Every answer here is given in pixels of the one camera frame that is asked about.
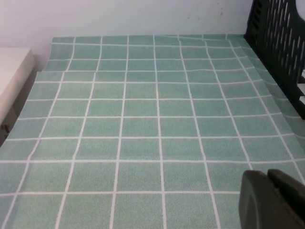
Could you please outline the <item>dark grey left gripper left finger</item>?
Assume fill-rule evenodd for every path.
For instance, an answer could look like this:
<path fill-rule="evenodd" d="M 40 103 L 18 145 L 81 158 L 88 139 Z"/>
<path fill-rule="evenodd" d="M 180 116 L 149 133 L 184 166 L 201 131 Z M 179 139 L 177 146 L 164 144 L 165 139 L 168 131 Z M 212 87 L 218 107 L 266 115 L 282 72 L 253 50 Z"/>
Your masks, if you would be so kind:
<path fill-rule="evenodd" d="M 239 218 L 243 229 L 293 229 L 291 208 L 266 174 L 247 170 L 243 173 Z"/>

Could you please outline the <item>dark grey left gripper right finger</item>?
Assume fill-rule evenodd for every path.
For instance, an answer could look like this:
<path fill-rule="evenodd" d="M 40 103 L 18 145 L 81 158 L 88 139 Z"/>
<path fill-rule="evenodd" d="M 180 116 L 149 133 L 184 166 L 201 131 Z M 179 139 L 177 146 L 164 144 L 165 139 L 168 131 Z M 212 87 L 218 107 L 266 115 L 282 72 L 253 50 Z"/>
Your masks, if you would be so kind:
<path fill-rule="evenodd" d="M 267 176 L 284 199 L 293 219 L 305 228 L 305 186 L 279 169 L 269 169 Z"/>

